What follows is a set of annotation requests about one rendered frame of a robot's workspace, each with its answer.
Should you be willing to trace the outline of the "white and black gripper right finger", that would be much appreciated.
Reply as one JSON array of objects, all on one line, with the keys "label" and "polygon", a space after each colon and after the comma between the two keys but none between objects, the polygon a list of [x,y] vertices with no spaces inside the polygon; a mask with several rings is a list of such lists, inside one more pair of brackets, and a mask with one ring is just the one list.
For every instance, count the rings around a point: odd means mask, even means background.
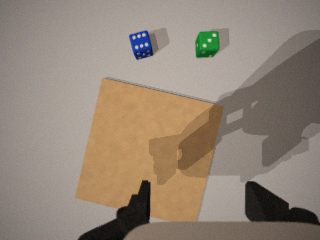
[{"label": "white and black gripper right finger", "polygon": [[245,215],[251,222],[299,222],[319,225],[313,212],[292,207],[255,181],[245,184]]}]

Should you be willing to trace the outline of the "green die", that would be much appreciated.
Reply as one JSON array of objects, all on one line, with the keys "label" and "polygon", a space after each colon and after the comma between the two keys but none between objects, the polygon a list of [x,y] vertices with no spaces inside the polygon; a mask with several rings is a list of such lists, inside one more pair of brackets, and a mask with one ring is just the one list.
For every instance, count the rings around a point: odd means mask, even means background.
[{"label": "green die", "polygon": [[195,41],[195,47],[197,58],[213,57],[219,50],[218,31],[199,32]]}]

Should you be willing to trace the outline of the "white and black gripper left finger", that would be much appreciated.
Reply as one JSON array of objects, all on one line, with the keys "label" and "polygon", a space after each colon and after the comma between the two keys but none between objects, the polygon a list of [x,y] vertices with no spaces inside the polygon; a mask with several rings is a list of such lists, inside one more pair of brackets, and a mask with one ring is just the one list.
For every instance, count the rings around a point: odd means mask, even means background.
[{"label": "white and black gripper left finger", "polygon": [[132,194],[128,206],[116,212],[116,219],[96,227],[78,240],[124,240],[138,226],[150,223],[151,182],[142,180],[138,194]]}]

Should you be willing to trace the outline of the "tan square mat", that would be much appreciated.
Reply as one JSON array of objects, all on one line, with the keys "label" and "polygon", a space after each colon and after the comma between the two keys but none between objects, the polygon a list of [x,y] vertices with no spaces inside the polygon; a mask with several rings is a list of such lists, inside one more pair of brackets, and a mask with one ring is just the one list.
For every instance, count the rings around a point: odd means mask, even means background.
[{"label": "tan square mat", "polygon": [[196,221],[223,108],[102,78],[75,198],[119,209],[148,180],[150,217]]}]

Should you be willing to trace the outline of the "blue die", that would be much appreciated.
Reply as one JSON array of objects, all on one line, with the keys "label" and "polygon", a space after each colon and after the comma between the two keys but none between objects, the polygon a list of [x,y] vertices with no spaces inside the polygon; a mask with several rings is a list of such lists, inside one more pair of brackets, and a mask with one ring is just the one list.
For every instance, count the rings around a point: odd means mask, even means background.
[{"label": "blue die", "polygon": [[153,50],[148,31],[129,35],[131,46],[137,60],[153,56]]}]

